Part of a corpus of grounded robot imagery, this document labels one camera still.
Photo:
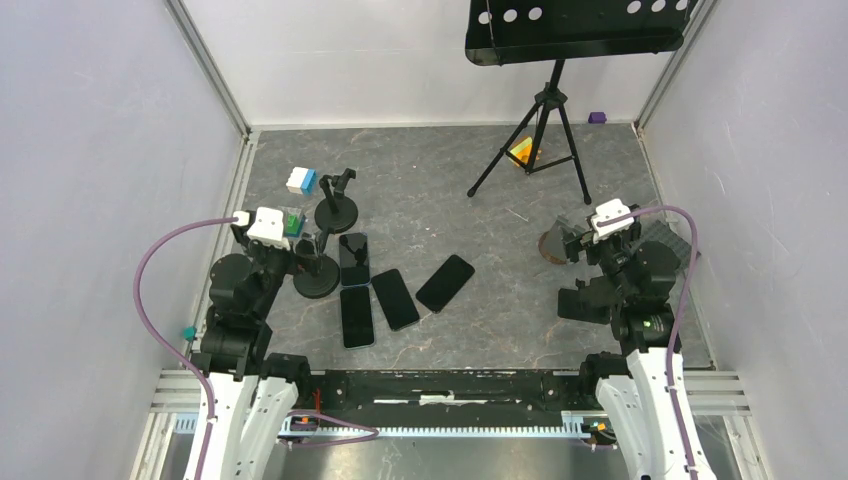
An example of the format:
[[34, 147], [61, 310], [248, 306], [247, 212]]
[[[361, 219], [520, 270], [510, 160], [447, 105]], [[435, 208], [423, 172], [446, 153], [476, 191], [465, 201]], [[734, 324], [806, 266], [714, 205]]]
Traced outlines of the black round-base phone stand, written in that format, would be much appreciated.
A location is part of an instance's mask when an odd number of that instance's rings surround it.
[[325, 253], [327, 241], [334, 233], [332, 227], [319, 230], [316, 234], [305, 232], [295, 245], [298, 270], [293, 284], [296, 291], [305, 298], [324, 298], [340, 283], [339, 265]]

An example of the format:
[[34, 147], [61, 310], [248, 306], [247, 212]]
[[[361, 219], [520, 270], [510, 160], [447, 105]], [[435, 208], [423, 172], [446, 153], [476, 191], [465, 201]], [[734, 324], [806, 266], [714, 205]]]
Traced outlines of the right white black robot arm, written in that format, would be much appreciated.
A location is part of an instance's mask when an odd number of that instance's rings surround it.
[[684, 389], [683, 357], [669, 298], [681, 261], [667, 245], [641, 241], [634, 223], [603, 240], [561, 230], [565, 257], [600, 268], [558, 292], [560, 317], [608, 325], [620, 353], [590, 354], [577, 392], [602, 408], [632, 479], [713, 479]]

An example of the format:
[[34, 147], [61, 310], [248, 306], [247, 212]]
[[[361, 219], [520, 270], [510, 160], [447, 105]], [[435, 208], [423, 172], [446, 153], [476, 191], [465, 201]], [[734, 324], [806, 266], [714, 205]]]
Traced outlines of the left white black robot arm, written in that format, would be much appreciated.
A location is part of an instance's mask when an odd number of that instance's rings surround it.
[[195, 434], [187, 478], [262, 478], [285, 418], [313, 397], [307, 360], [267, 351], [267, 317], [292, 261], [289, 250], [251, 240], [211, 268], [206, 331], [190, 357], [205, 425]]

